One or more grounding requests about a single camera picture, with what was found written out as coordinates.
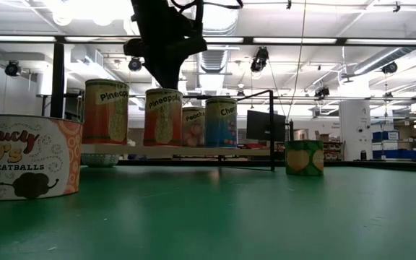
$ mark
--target can label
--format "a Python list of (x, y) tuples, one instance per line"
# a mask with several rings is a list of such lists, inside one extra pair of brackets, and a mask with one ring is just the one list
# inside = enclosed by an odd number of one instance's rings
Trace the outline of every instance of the can label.
[(324, 145), (320, 141), (285, 142), (287, 174), (320, 176), (324, 174)]
[(181, 146), (182, 93), (170, 90), (147, 93), (144, 145)]
[(192, 108), (182, 111), (183, 146), (203, 147), (205, 143), (205, 109)]
[(207, 147), (237, 147), (237, 103), (207, 103), (205, 129)]
[(126, 144), (129, 87), (121, 82), (86, 82), (84, 144)]
[(0, 200), (77, 192), (81, 137), (73, 121), (0, 116)]

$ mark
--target wooden shelf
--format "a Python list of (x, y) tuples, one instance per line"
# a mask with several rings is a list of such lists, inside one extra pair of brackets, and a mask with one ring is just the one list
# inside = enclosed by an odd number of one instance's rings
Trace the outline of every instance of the wooden shelf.
[(131, 147), (116, 144), (83, 144), (82, 153), (107, 155), (238, 155), (269, 156), (269, 149), (191, 148), (191, 147)]

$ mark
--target green tabletop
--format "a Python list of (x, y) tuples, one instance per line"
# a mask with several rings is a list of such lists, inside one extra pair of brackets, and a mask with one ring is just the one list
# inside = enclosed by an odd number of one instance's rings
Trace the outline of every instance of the green tabletop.
[(0, 201), (1, 259), (416, 259), (416, 173), (83, 168), (78, 194)]

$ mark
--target green can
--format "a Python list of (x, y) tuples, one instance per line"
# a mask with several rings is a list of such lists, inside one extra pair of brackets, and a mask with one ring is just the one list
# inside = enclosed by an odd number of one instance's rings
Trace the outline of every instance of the green can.
[(324, 143), (321, 141), (285, 142), (287, 174), (321, 176), (324, 174)]

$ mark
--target computer screen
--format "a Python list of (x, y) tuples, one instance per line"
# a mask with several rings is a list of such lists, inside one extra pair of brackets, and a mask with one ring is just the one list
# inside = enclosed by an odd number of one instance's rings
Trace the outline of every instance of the computer screen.
[[(285, 142), (285, 116), (274, 114), (274, 139)], [(271, 126), (269, 113), (249, 110), (246, 117), (246, 138), (269, 141)]]

